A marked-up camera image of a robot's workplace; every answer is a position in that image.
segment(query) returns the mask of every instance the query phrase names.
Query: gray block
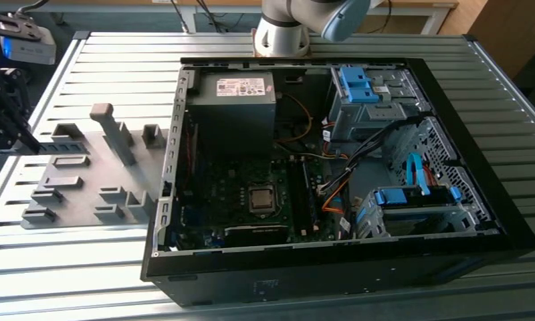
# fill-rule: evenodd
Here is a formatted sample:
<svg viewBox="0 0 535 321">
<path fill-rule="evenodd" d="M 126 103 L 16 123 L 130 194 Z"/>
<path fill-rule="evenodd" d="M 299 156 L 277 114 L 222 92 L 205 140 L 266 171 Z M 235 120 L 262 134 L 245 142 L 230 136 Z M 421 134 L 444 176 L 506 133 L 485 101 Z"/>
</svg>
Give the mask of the gray block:
<svg viewBox="0 0 535 321">
<path fill-rule="evenodd" d="M 151 196 L 147 193 L 147 191 L 143 192 L 143 198 L 141 203 L 135 198 L 133 192 L 129 192 L 126 207 L 137 219 L 141 220 L 150 218 L 151 214 L 155 212 L 155 202 L 151 199 Z"/>
<path fill-rule="evenodd" d="M 22 218 L 32 224 L 52 223 L 58 215 L 47 207 L 35 207 L 24 210 Z"/>
<path fill-rule="evenodd" d="M 40 189 L 32 192 L 31 198 L 40 204 L 62 203 L 63 195 L 58 189 Z"/>
<path fill-rule="evenodd" d="M 99 205 L 96 206 L 96 210 L 94 211 L 94 214 L 96 217 L 103 221 L 103 222 L 112 222 L 112 221 L 121 221 L 126 214 L 123 213 L 123 210 L 121 209 L 119 205 Z"/>
<path fill-rule="evenodd" d="M 90 157 L 87 156 L 56 156 L 52 164 L 55 167 L 87 167 L 90 166 Z"/>
<path fill-rule="evenodd" d="M 161 130 L 163 131 L 163 136 L 167 137 L 169 129 Z M 83 180 L 83 186 L 80 188 L 55 188 L 60 194 L 63 194 L 62 203 L 46 204 L 44 202 L 44 204 L 39 204 L 36 200 L 32 200 L 31 207 L 48 207 L 58 217 L 55 221 L 50 223 L 31 223 L 27 220 L 23 220 L 20 224 L 26 229 L 48 229 L 56 227 L 96 226 L 106 224 L 130 225 L 149 222 L 149 217 L 135 218 L 134 214 L 126 207 L 127 193 L 125 193 L 122 201 L 110 203 L 121 206 L 125 213 L 122 219 L 102 221 L 98 216 L 94 215 L 96 206 L 107 204 L 104 198 L 99 195 L 102 187 L 123 187 L 126 192 L 133 192 L 138 196 L 139 201 L 142 200 L 145 191 L 149 192 L 153 200 L 159 197 L 166 149 L 147 149 L 142 134 L 143 130 L 131 131 L 134 143 L 130 148 L 135 154 L 137 164 L 130 167 L 123 166 L 119 156 L 111 150 L 103 131 L 84 132 L 84 138 L 82 138 L 80 141 L 87 144 L 87 149 L 91 150 L 90 153 L 79 155 L 58 155 L 64 157 L 87 156 L 90 163 L 88 166 L 72 166 L 74 162 L 79 163 L 79 158 L 66 158 L 60 163 L 63 166 L 56 166 L 59 165 L 59 160 L 56 161 L 55 157 L 51 158 L 44 176 L 39 182 L 38 188 L 35 189 L 38 191 L 47 190 L 48 187 L 44 185 L 47 184 L 47 180 L 54 177 L 79 177 Z"/>
<path fill-rule="evenodd" d="M 99 196 L 108 204 L 121 204 L 127 200 L 127 192 L 123 186 L 102 187 L 99 189 Z"/>
<path fill-rule="evenodd" d="M 46 187 L 58 188 L 80 188 L 83 186 L 83 179 L 79 176 L 74 177 L 48 177 L 44 183 Z"/>
<path fill-rule="evenodd" d="M 167 145 L 159 125 L 145 125 L 143 141 L 147 148 L 163 148 Z"/>
<path fill-rule="evenodd" d="M 75 123 L 58 124 L 52 133 L 52 138 L 56 136 L 67 136 L 72 139 L 79 139 L 83 137 L 83 132 L 79 130 Z"/>
<path fill-rule="evenodd" d="M 133 137 L 126 124 L 118 124 L 115 122 L 114 105 L 107 103 L 94 104 L 90 117 L 102 125 L 107 136 L 107 142 L 114 148 L 123 164 L 126 166 L 134 165 L 137 163 L 135 155 L 129 148 Z"/>
</svg>

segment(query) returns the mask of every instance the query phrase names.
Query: wire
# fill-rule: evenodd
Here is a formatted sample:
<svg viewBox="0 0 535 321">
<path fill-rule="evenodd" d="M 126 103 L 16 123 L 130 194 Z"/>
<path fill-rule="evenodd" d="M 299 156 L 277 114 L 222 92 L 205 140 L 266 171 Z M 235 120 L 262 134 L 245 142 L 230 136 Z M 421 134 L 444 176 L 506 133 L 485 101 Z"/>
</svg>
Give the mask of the wire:
<svg viewBox="0 0 535 321">
<path fill-rule="evenodd" d="M 321 158 L 321 159 L 337 159 L 335 157 L 322 156 L 322 155 L 318 155 L 318 154 L 313 154 L 310 152 L 298 152 L 298 151 L 290 149 L 289 147 L 286 147 L 281 142 L 277 142 L 277 146 L 279 148 L 282 148 L 285 151 L 287 151 L 290 154 L 311 156 L 311 157 L 317 157 L 317 158 Z"/>
<path fill-rule="evenodd" d="M 182 31 L 185 31 L 186 33 L 190 33 L 189 25 L 187 25 L 187 22 L 185 21 L 185 18 L 182 16 L 179 6 L 177 5 L 175 0 L 171 0 L 171 3 L 175 6 L 177 13 L 179 14 Z"/>
<path fill-rule="evenodd" d="M 235 24 L 233 25 L 233 27 L 230 27 L 227 30 L 231 31 L 231 29 L 237 28 L 238 25 L 241 24 L 243 15 L 246 15 L 245 13 L 241 14 L 241 17 L 238 18 L 238 21 L 235 22 Z"/>
<path fill-rule="evenodd" d="M 213 15 L 211 11 L 209 10 L 209 6 L 206 5 L 205 0 L 197 0 L 198 4 L 202 6 L 205 9 L 206 14 L 209 15 L 209 20 L 213 22 L 214 28 L 217 29 L 218 33 L 222 33 L 221 26 L 218 24 L 217 19 L 214 18 L 215 16 Z"/>
<path fill-rule="evenodd" d="M 329 198 L 329 199 L 326 200 L 326 202 L 323 203 L 323 206 L 322 206 L 323 211 L 326 211 L 327 205 L 331 203 L 333 198 L 334 198 L 335 195 L 341 192 L 341 189 L 346 186 L 347 182 L 349 182 L 349 179 L 346 179 L 346 180 L 341 183 L 338 189 L 335 189 L 335 192 L 333 192 L 330 198 Z"/>
<path fill-rule="evenodd" d="M 23 15 L 31 10 L 39 9 L 44 7 L 44 5 L 50 2 L 50 0 L 39 0 L 36 3 L 31 5 L 26 5 L 16 10 L 16 15 Z"/>
<path fill-rule="evenodd" d="M 377 28 L 373 31 L 369 31 L 368 33 L 376 33 L 377 31 L 381 31 L 381 33 L 384 33 L 386 25 L 389 25 L 389 22 L 392 21 L 392 16 L 393 16 L 393 0 L 389 0 L 389 14 L 386 15 L 385 24 L 382 27 Z"/>
<path fill-rule="evenodd" d="M 327 147 L 329 147 L 329 145 L 330 145 L 330 142 L 325 142 L 325 143 L 323 143 L 323 156 L 333 156 L 333 157 L 335 157 L 334 154 L 329 154 L 329 153 L 327 153 Z M 342 158 L 342 159 L 349 159 L 349 156 L 347 156 L 347 154 L 341 154 L 341 155 L 339 155 L 339 158 Z"/>
<path fill-rule="evenodd" d="M 311 127 L 314 125 L 314 120 L 311 119 L 311 114 L 310 111 L 307 110 L 306 106 L 302 104 L 302 102 L 290 94 L 283 93 L 285 96 L 290 97 L 295 103 L 302 107 L 303 111 L 306 112 L 307 115 L 307 119 L 309 119 L 309 125 L 307 125 L 307 129 L 303 132 L 302 135 L 297 136 L 297 137 L 291 137 L 291 138 L 283 138 L 283 139 L 278 139 L 277 142 L 293 142 L 297 141 L 298 139 L 302 139 L 311 131 Z"/>
<path fill-rule="evenodd" d="M 390 132 L 393 132 L 402 126 L 416 123 L 418 124 L 420 122 L 422 122 L 425 116 L 429 116 L 429 114 L 420 114 L 418 116 L 412 116 L 405 120 L 398 120 L 393 122 L 386 127 L 384 127 L 384 129 L 381 129 L 370 138 L 368 138 L 368 140 L 361 144 L 360 148 L 356 150 L 354 154 L 349 158 L 346 170 L 343 171 L 343 173 L 327 184 L 322 185 L 319 191 L 327 191 L 335 184 L 341 182 L 345 177 L 352 176 L 353 171 L 360 165 L 360 159 L 368 156 L 377 148 L 381 147 L 384 140 L 389 136 Z"/>
<path fill-rule="evenodd" d="M 337 209 L 337 208 L 334 208 L 334 207 L 327 207 L 327 208 L 325 208 L 325 209 L 323 209 L 323 212 L 334 212 L 334 213 L 338 213 L 338 214 L 345 214 L 345 212 L 343 212 L 342 209 Z"/>
<path fill-rule="evenodd" d="M 430 168 L 426 165 L 424 165 L 422 169 L 425 170 L 426 175 L 429 176 L 430 185 L 432 186 L 438 186 L 438 182 L 437 182 L 437 179 L 434 178 L 434 175 L 433 175 L 433 173 L 430 171 Z"/>
</svg>

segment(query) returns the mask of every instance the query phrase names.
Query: metal chassis frame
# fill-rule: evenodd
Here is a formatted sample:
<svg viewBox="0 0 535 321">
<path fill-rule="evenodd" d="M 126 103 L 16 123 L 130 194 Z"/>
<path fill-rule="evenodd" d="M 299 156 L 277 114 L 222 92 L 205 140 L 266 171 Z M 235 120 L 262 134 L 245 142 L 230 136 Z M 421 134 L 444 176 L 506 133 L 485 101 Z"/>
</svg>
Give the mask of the metal chassis frame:
<svg viewBox="0 0 535 321">
<path fill-rule="evenodd" d="M 163 221 L 170 222 L 173 220 L 169 215 L 173 210 L 171 198 L 169 202 L 161 202 L 158 216 L 150 223 L 142 270 L 143 280 L 154 281 L 159 286 L 163 282 L 163 277 L 170 280 L 171 278 L 197 280 L 198 276 L 202 276 L 203 274 L 209 274 L 210 277 L 210 275 L 215 273 L 222 275 L 233 271 L 251 270 L 257 270 L 257 277 L 261 278 L 262 274 L 259 271 L 266 271 L 267 269 L 285 271 L 286 268 L 303 267 L 307 273 L 313 268 L 310 265 L 353 264 L 354 262 L 366 264 L 373 260 L 384 260 L 385 264 L 389 265 L 401 262 L 402 257 L 417 256 L 417 260 L 421 260 L 421 256 L 429 254 L 432 257 L 448 259 L 449 266 L 445 268 L 438 267 L 438 270 L 433 270 L 432 275 L 428 278 L 418 278 L 416 280 L 414 285 L 428 285 L 449 282 L 493 261 L 518 257 L 535 249 L 535 236 L 522 218 L 504 185 L 492 170 L 490 164 L 476 144 L 465 123 L 460 121 L 458 112 L 454 110 L 452 102 L 446 97 L 422 59 L 263 58 L 259 60 L 258 58 L 187 58 L 182 60 L 182 63 L 185 64 L 185 71 L 198 68 L 211 68 L 213 70 L 227 69 L 229 64 L 235 64 L 238 66 L 242 65 L 242 70 L 246 70 L 251 65 L 262 69 L 262 65 L 265 65 L 265 68 L 270 68 L 271 64 L 290 66 L 294 64 L 305 64 L 306 68 L 309 68 L 310 64 L 321 66 L 322 64 L 349 63 L 404 63 L 418 81 L 426 99 L 432 104 L 434 115 L 438 117 L 446 136 L 452 140 L 454 150 L 458 153 L 461 165 L 465 166 L 466 171 L 470 174 L 470 178 L 477 186 L 480 194 L 482 195 L 486 207 L 497 216 L 505 233 L 500 235 L 485 235 L 472 239 L 413 239 L 405 240 L 405 243 L 362 243 L 342 248 L 318 247 L 317 258 L 314 257 L 314 248 L 294 248 L 278 251 L 246 251 L 218 255 L 181 255 L 171 257 L 159 255 L 159 252 L 154 251 L 155 242 L 158 241 L 155 228 L 162 226 Z M 175 104 L 179 104 L 179 108 L 175 108 L 171 128 L 182 126 L 185 99 L 187 95 L 187 84 L 185 82 L 186 80 L 179 81 L 179 87 L 177 90 Z M 177 162 L 170 163 L 167 160 L 166 169 L 171 168 L 170 166 L 174 164 L 177 164 Z M 166 176 L 173 179 L 174 171 L 166 171 L 165 173 Z M 177 293 L 179 292 L 182 292 L 182 287 L 177 288 Z M 186 298 L 182 300 L 185 300 L 185 302 L 178 301 L 179 304 L 189 304 Z"/>
</svg>

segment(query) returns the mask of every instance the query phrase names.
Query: floor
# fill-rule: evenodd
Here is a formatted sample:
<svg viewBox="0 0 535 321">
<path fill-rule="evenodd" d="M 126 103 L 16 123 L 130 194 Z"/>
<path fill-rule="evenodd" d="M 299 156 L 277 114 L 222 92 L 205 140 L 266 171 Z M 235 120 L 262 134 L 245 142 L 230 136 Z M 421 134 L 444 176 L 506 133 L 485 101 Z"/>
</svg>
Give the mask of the floor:
<svg viewBox="0 0 535 321">
<path fill-rule="evenodd" d="M 218 21 L 223 28 L 231 32 L 250 32 L 258 26 L 261 15 L 229 13 L 218 15 Z M 35 13 L 34 18 L 39 25 L 52 31 L 58 44 L 58 60 L 71 43 L 75 31 L 122 31 L 122 32 L 182 32 L 181 20 L 170 13 L 67 13 L 63 15 L 64 23 L 58 25 L 48 13 Z M 205 14 L 197 17 L 198 30 L 214 32 L 214 26 Z M 47 87 L 55 72 L 55 66 L 26 66 L 31 70 L 31 82 L 28 84 L 31 103 L 38 104 L 42 93 Z M 517 85 L 529 96 L 535 105 L 535 57 L 526 69 L 516 78 Z M 6 158 L 0 158 L 0 168 Z"/>
</svg>

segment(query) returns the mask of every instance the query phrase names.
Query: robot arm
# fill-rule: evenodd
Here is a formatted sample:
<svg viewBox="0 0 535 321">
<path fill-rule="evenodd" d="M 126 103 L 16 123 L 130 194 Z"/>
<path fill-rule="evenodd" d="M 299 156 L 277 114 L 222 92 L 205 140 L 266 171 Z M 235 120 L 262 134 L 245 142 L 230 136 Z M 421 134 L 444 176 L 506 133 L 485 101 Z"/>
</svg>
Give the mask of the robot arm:
<svg viewBox="0 0 535 321">
<path fill-rule="evenodd" d="M 262 4 L 262 21 L 254 37 L 257 53 L 266 57 L 303 56 L 309 52 L 306 27 L 330 41 L 357 31 L 372 0 L 270 0 Z"/>
</svg>

